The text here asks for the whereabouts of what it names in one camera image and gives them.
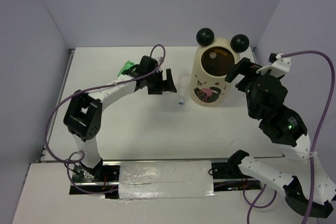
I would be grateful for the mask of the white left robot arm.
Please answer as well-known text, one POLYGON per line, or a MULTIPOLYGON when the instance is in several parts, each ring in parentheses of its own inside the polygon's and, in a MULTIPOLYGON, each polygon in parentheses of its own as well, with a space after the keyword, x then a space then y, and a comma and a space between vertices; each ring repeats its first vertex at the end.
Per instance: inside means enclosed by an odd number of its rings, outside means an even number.
POLYGON ((90 181, 97 181, 103 174, 103 160, 98 151, 97 134, 101 128, 103 111, 122 97, 147 87, 148 94, 176 93, 171 69, 156 70, 158 61, 143 56, 139 64, 126 63, 118 77, 111 83, 113 87, 85 92, 70 101, 64 117, 64 124, 73 135, 83 175, 90 181))

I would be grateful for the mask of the green plastic bottle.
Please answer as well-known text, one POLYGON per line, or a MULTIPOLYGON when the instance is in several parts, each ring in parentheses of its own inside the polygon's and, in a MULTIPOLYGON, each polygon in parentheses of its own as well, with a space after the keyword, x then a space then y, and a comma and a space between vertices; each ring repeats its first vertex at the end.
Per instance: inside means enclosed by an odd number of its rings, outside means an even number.
POLYGON ((122 69, 119 71, 118 77, 129 76, 129 77, 135 78, 137 76, 137 74, 135 73, 137 66, 138 64, 135 64, 131 61, 127 61, 122 67, 122 69))

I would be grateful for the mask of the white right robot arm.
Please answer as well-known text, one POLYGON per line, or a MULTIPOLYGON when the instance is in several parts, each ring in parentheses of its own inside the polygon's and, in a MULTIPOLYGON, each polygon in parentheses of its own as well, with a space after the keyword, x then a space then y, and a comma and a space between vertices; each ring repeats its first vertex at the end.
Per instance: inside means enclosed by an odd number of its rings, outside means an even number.
POLYGON ((243 75, 236 88, 246 95, 249 117, 260 121, 259 128, 280 148, 294 173, 276 170, 243 150, 228 159, 228 171, 233 177, 246 175, 270 186, 301 216, 327 218, 333 212, 335 183, 310 152, 310 137, 302 118, 284 105, 288 90, 280 79, 290 66, 290 60, 277 59, 262 67, 243 58, 231 68, 225 80, 232 82, 239 74, 243 75))

